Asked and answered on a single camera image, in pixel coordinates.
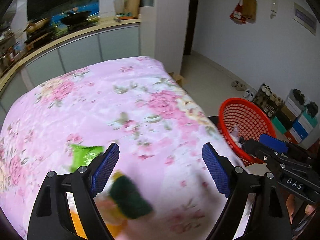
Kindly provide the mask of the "right human hand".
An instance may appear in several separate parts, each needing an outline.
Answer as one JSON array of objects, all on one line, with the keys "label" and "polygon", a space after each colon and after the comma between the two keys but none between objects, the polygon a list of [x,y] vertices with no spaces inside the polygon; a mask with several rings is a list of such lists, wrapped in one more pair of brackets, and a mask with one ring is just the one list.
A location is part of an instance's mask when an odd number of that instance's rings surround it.
[{"label": "right human hand", "polygon": [[[290,194],[286,200],[286,207],[289,213],[289,218],[290,218],[290,223],[292,224],[293,218],[295,215],[298,213],[298,211],[304,206],[303,203],[299,203],[296,200],[296,197],[293,194]],[[316,205],[307,205],[304,209],[304,213],[309,216],[311,215],[316,209],[317,209],[317,204]]]}]

